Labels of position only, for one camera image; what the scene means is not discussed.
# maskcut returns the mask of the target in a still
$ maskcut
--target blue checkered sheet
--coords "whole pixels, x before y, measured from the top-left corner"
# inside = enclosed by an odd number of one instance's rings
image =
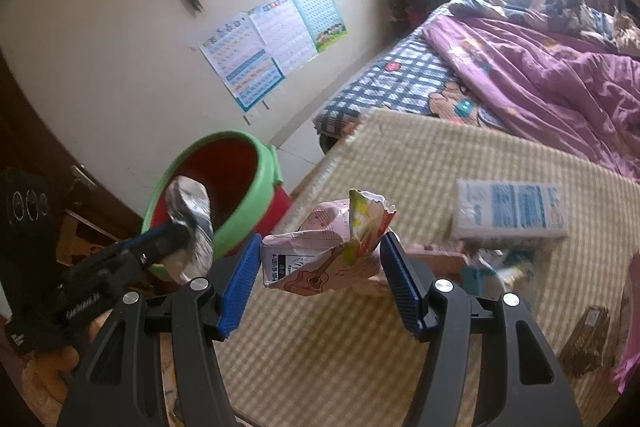
[[[452,110],[466,116],[469,104],[478,106],[478,120],[486,126],[502,130],[500,121],[478,100],[471,102],[468,90],[454,71],[427,44],[422,28],[437,15],[450,15],[448,4],[436,8],[426,22],[402,39],[373,66],[344,86],[329,100],[324,109],[314,118],[316,130],[321,134],[340,138],[344,127],[358,119],[367,107],[388,107],[401,112],[412,112],[425,116],[439,116],[434,107],[432,94],[451,91],[452,82],[460,87],[465,98]]]

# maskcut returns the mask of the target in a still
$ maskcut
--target poster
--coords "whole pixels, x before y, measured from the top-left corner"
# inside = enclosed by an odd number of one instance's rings
[[[293,0],[271,0],[249,17],[285,76],[318,54]]]
[[[334,0],[293,1],[319,52],[323,52],[341,36],[346,35],[347,28]]]
[[[200,49],[247,112],[346,33],[334,0],[271,0],[220,26]]]
[[[284,79],[247,14],[216,29],[200,50],[245,112]]]

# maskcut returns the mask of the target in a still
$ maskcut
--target purple blanket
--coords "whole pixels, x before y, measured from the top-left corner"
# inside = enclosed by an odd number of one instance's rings
[[[640,178],[640,62],[489,19],[439,16],[424,36],[519,136]]]

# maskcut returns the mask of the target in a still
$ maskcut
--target door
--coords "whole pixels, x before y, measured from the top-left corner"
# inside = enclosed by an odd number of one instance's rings
[[[91,179],[37,115],[0,52],[0,171],[17,167],[46,178],[55,200],[121,239],[142,220]]]

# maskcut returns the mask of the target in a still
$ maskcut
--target tile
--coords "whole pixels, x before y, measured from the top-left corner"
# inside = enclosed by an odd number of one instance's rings
[[[298,127],[280,149],[313,164],[317,164],[324,156],[318,142],[318,133],[311,120]]]
[[[278,162],[280,163],[280,170],[282,171],[282,178],[284,180],[284,189],[287,194],[298,186],[298,184],[305,178],[309,172],[311,172],[315,165],[313,163],[303,160],[298,156],[295,156],[282,149],[278,149]]]

